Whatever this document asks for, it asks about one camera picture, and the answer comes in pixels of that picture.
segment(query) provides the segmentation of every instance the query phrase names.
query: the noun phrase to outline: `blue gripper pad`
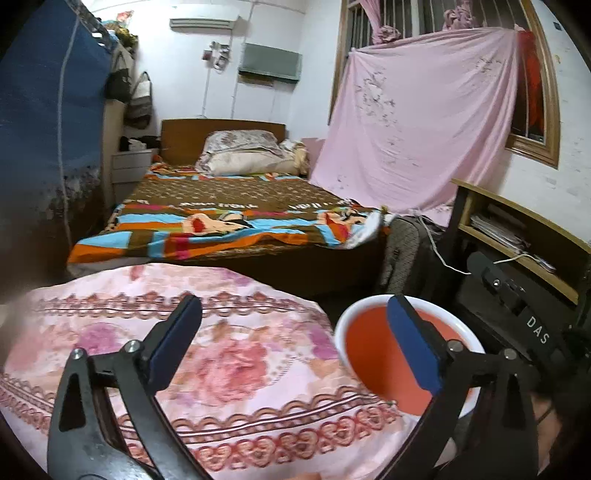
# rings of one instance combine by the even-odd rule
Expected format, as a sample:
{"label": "blue gripper pad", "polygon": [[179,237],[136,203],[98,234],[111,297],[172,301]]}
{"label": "blue gripper pad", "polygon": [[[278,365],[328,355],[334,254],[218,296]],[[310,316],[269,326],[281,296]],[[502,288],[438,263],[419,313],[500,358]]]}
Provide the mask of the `blue gripper pad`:
{"label": "blue gripper pad", "polygon": [[430,322],[418,315],[404,296],[389,300],[387,319],[418,385],[435,396],[442,385],[440,363],[444,353],[441,347],[445,348],[445,340]]}
{"label": "blue gripper pad", "polygon": [[149,359],[149,377],[147,389],[155,394],[170,385],[180,362],[201,326],[203,309],[199,298],[188,295],[170,314],[165,322],[157,326],[166,329],[157,348]]}

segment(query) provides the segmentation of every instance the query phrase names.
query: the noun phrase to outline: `wooden headboard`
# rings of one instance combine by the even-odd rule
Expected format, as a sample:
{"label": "wooden headboard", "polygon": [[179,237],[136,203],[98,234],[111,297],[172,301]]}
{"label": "wooden headboard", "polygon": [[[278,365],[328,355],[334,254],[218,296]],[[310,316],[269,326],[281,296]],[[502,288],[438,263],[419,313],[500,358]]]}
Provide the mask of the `wooden headboard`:
{"label": "wooden headboard", "polygon": [[203,152],[206,138],[218,130],[266,130],[274,134],[279,143],[285,140],[285,125],[282,124],[209,118],[163,120],[162,158],[171,165],[194,164]]}

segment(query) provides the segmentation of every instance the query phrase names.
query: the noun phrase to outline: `white wall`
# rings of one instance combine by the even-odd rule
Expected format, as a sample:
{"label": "white wall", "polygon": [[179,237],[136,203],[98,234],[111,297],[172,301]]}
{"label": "white wall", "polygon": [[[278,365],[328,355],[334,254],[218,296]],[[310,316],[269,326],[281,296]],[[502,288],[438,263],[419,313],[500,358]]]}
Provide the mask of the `white wall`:
{"label": "white wall", "polygon": [[[179,3],[210,3],[209,1],[145,0],[120,4],[115,0],[96,0],[90,9],[103,20],[117,13],[133,10],[128,28],[139,36],[135,70],[146,70],[154,89],[155,118],[145,131],[156,134],[160,122],[167,118],[232,118],[233,94],[237,81],[242,43],[247,42],[298,51],[307,0],[265,0],[255,4],[251,22],[247,20],[251,3],[243,0],[215,0],[211,3],[234,5],[240,9],[241,20],[233,38],[229,30],[175,29],[168,24],[170,5]],[[105,5],[115,7],[103,8]],[[209,68],[201,60],[203,50],[212,41],[230,43],[232,57],[228,68],[219,73],[211,70],[205,99]],[[275,82],[274,87],[238,83],[233,118],[287,123],[293,85]]]}
{"label": "white wall", "polygon": [[328,131],[340,6],[340,0],[311,0],[308,5],[300,46],[302,76],[295,87],[287,124],[293,139],[324,138]]}
{"label": "white wall", "polygon": [[558,169],[507,152],[488,188],[591,241],[591,72],[555,16],[532,0],[554,60],[560,98]]}

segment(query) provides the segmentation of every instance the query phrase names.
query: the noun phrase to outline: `bag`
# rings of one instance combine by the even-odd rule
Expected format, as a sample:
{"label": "bag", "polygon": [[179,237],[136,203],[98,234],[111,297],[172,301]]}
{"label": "bag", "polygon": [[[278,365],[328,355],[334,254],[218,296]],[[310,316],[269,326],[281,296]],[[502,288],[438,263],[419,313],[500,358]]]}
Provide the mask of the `bag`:
{"label": "bag", "polygon": [[143,130],[152,120],[152,81],[148,72],[139,76],[125,110],[125,125]]}
{"label": "bag", "polygon": [[[444,229],[423,218],[435,242]],[[430,266],[437,257],[418,217],[397,217],[390,223],[378,294],[421,297]]]}
{"label": "bag", "polygon": [[[119,68],[119,61],[123,62],[123,67]],[[119,52],[115,59],[115,71],[111,72],[107,83],[105,83],[105,97],[111,100],[118,100],[127,103],[131,100],[131,78],[129,77],[129,68],[125,66],[123,54]]]}

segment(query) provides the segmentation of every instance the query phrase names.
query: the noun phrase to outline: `pink floral bedspread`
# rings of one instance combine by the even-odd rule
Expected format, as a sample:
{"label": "pink floral bedspread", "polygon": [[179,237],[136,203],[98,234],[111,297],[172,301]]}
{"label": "pink floral bedspread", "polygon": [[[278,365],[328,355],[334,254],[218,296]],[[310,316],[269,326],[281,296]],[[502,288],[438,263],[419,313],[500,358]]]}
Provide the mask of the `pink floral bedspread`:
{"label": "pink floral bedspread", "polygon": [[[374,478],[415,422],[342,366],[316,303],[223,268],[149,264],[34,290],[0,375],[0,408],[46,466],[63,365],[77,346],[118,350],[142,339],[191,292],[203,323],[157,398],[195,458],[217,479]],[[111,402],[131,453],[148,460],[118,392]]]}

